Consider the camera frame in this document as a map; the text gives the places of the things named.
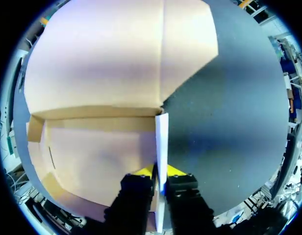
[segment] black table surface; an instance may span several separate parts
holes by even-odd
[[[219,55],[172,94],[164,108],[169,113],[169,164],[195,175],[218,215],[244,201],[278,168],[288,99],[277,56],[258,23],[229,0],[205,2],[213,14]],[[16,145],[30,181],[61,207],[31,163],[25,128],[30,114],[17,89],[13,113]],[[170,227],[166,210],[164,228]]]

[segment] cable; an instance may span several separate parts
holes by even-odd
[[[12,181],[14,182],[13,186],[14,186],[14,194],[15,194],[15,192],[16,192],[16,183],[15,183],[15,180],[13,179],[13,177],[10,174],[8,174],[8,173],[5,173],[5,174],[8,175],[12,179]]]
[[[30,46],[32,47],[32,42],[28,40],[28,38],[25,38],[29,43],[30,43]]]
[[[5,158],[7,158],[8,157],[8,153],[6,154],[6,156],[2,159],[2,162],[5,160]]]

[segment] cardboard panel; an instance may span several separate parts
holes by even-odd
[[[104,210],[107,208],[107,206],[78,197],[63,189],[59,184],[58,177],[55,175],[56,173],[50,169],[50,167],[48,167],[48,164],[46,164],[45,161],[49,161],[50,156],[48,155],[48,151],[45,151],[48,147],[43,147],[45,145],[44,133],[45,126],[41,133],[40,143],[28,142],[28,150],[30,153],[31,162],[36,169],[38,178],[40,179],[42,185],[46,188],[54,200],[63,205],[64,208],[69,208],[70,212],[103,222]],[[147,231],[155,231],[155,218],[153,212],[150,212],[148,216]]]
[[[161,101],[218,55],[208,4],[201,0],[165,0],[164,4]]]
[[[53,127],[48,131],[61,187],[98,204],[111,205],[127,173],[156,162],[154,130],[105,132]]]
[[[162,0],[68,2],[30,56],[30,113],[88,105],[159,107],[162,22]]]

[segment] white paper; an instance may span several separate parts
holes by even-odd
[[[155,116],[156,159],[158,168],[158,198],[155,210],[156,231],[163,230],[165,210],[165,183],[167,180],[167,158],[169,139],[169,114]]]

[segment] cardboard box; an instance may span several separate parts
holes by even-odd
[[[25,77],[28,149],[54,200],[103,221],[124,175],[156,161],[154,117],[163,101],[217,54],[200,0],[75,0],[60,8]]]

